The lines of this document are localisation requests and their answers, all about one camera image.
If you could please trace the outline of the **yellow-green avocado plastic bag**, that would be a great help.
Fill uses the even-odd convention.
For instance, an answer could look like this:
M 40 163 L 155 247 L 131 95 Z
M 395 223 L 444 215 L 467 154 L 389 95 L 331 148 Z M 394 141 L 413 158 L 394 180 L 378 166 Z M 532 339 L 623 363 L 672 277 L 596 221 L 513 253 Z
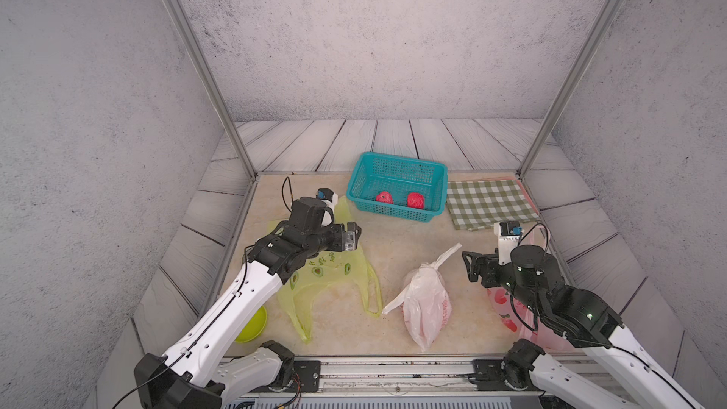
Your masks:
M 276 300 L 305 344 L 312 342 L 314 302 L 322 293 L 353 284 L 366 314 L 382 314 L 379 279 L 363 248 L 349 252 L 324 251 L 297 270 L 276 294 Z

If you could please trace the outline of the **red apple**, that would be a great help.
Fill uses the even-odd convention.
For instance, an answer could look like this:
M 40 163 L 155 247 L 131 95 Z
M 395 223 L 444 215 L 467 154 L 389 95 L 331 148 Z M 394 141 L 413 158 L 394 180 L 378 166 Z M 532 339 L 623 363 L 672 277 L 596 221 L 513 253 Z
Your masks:
M 417 192 L 411 192 L 407 196 L 406 205 L 409 208 L 424 209 L 425 208 L 424 196 Z
M 389 204 L 389 205 L 393 204 L 393 202 L 394 202 L 393 196 L 388 191 L 380 192 L 376 196 L 375 201 L 378 203 Z

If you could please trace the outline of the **white plastic bag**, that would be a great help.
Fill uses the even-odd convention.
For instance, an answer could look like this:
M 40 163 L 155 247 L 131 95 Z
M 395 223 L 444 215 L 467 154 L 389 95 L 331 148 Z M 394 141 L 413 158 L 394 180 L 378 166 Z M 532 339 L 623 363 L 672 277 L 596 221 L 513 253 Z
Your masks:
M 435 261 L 410 272 L 401 292 L 382 309 L 384 315 L 401 310 L 404 325 L 422 352 L 431 348 L 451 318 L 452 302 L 439 268 L 461 248 L 458 242 Z

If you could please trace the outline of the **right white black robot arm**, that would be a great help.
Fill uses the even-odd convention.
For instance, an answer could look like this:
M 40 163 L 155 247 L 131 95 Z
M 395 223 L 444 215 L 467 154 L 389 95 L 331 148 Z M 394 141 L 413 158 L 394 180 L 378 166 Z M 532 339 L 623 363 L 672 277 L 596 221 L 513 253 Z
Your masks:
M 619 314 L 595 293 L 567 284 L 558 261 L 537 245 L 519 245 L 503 264 L 496 255 L 463 252 L 468 279 L 503 289 L 545 327 L 598 362 L 621 384 L 624 399 L 562 365 L 542 347 L 520 339 L 497 367 L 477 369 L 470 380 L 489 390 L 541 390 L 574 408 L 698 408 L 700 403 L 642 347 Z

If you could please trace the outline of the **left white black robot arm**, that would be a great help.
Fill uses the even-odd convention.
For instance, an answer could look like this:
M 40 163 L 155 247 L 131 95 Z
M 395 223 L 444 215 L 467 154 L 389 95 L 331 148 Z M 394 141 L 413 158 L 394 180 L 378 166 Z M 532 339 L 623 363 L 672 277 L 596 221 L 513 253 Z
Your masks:
M 358 247 L 357 223 L 336 223 L 337 194 L 319 189 L 291 206 L 289 219 L 244 253 L 238 276 L 203 317 L 160 356 L 146 354 L 134 368 L 144 408 L 222 408 L 271 386 L 300 391 L 295 356 L 276 341 L 225 364 L 228 348 L 253 316 L 311 259 Z

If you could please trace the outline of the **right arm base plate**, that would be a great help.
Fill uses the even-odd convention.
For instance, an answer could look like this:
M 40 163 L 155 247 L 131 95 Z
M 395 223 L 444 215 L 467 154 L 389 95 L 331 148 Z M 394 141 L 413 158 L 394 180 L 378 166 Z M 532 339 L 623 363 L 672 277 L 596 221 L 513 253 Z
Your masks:
M 478 391 L 540 392 L 530 377 L 530 369 L 509 360 L 479 359 L 471 362 L 473 373 L 468 376 Z

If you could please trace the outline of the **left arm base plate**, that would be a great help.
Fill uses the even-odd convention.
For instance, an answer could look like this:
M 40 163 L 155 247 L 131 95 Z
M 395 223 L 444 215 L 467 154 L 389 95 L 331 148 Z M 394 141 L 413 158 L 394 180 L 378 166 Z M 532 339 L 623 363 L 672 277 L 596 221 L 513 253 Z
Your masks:
M 259 386 L 253 393 L 284 393 L 293 394 L 300 390 L 301 393 L 316 393 L 320 388 L 322 363 L 318 360 L 299 360 L 293 362 L 293 371 L 290 373 L 290 380 L 283 386 L 279 382 L 273 382 L 266 386 Z

